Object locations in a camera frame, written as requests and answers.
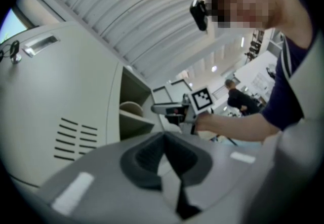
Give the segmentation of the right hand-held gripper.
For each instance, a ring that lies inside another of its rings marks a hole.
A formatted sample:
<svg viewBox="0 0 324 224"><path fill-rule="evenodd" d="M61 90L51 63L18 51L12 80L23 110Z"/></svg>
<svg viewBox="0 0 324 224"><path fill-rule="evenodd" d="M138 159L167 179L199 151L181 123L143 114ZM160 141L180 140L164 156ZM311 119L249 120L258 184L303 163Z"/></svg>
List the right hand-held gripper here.
<svg viewBox="0 0 324 224"><path fill-rule="evenodd" d="M212 106L211 94L207 87L203 87L184 94L182 104L173 102L155 103L151 106L151 110L156 114L165 115L170 124L176 126L181 124L183 134L193 135L198 116L208 111Z"/></svg>

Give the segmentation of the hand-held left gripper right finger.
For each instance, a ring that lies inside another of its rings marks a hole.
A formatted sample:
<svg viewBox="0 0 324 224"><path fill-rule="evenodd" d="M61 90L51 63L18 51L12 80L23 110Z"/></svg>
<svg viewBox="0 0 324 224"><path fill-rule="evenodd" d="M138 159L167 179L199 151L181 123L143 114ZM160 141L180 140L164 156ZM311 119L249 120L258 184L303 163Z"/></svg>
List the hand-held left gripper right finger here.
<svg viewBox="0 0 324 224"><path fill-rule="evenodd" d="M243 182L272 148L210 142L197 136L165 133L165 205L169 211L205 211Z"/></svg>

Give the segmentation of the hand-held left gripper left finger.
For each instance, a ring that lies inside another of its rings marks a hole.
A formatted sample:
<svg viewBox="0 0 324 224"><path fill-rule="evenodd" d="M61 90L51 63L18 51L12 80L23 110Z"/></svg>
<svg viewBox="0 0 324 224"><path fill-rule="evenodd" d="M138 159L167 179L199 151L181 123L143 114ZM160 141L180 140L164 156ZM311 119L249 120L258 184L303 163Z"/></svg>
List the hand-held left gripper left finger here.
<svg viewBox="0 0 324 224"><path fill-rule="evenodd" d="M72 223L179 223L157 170L163 133L97 148L48 179L40 198Z"/></svg>

